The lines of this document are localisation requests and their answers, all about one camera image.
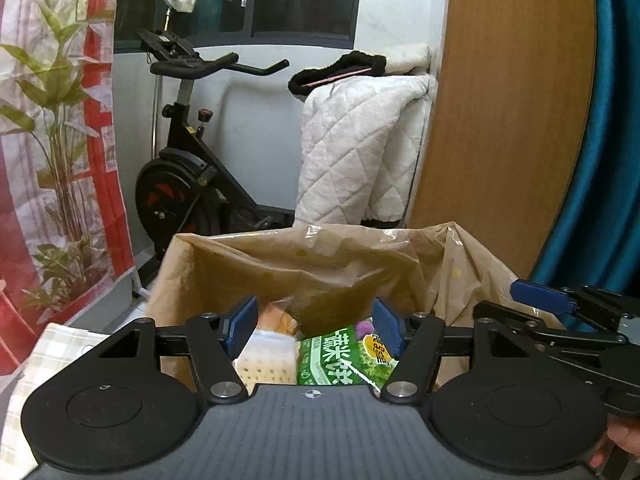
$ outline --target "blue gripper pad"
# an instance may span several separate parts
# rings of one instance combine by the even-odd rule
[[[244,298],[227,316],[232,317],[229,336],[222,342],[222,348],[229,359],[237,359],[258,324],[258,299],[255,296]]]
[[[379,298],[373,300],[373,327],[378,332],[386,351],[394,359],[399,359],[404,353],[404,337],[402,337],[401,321],[388,306]]]
[[[574,311],[574,304],[565,292],[524,280],[511,283],[511,297],[518,303],[539,308],[556,316]]]

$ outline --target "white quilted blanket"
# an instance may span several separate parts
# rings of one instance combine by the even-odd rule
[[[401,219],[435,91],[431,75],[354,76],[313,90],[296,222]]]

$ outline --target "plaid cloth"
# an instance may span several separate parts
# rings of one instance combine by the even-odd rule
[[[20,480],[36,467],[20,428],[20,412],[30,393],[83,353],[105,334],[50,323],[36,343],[9,400],[0,442],[0,480]]]

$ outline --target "white wall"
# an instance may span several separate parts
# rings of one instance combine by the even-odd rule
[[[398,43],[442,44],[446,0],[360,0],[354,48],[366,52]],[[287,90],[293,74],[334,62],[344,50],[297,45],[239,45],[199,49],[205,59],[237,52],[240,62],[268,66],[286,57],[291,65],[260,78],[222,71],[196,81],[191,121],[198,108],[214,118],[205,140],[256,202],[294,208],[300,160],[302,103]],[[178,82],[165,78],[163,103],[173,102]],[[120,182],[134,252],[149,244],[135,210],[136,175],[150,156],[154,76],[145,54],[117,54],[113,63],[114,125]],[[159,145],[166,140],[162,120]]]

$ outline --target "human hand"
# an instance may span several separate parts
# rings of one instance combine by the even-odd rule
[[[610,416],[604,434],[589,465],[600,467],[606,459],[607,445],[613,442],[626,452],[640,456],[640,420]]]

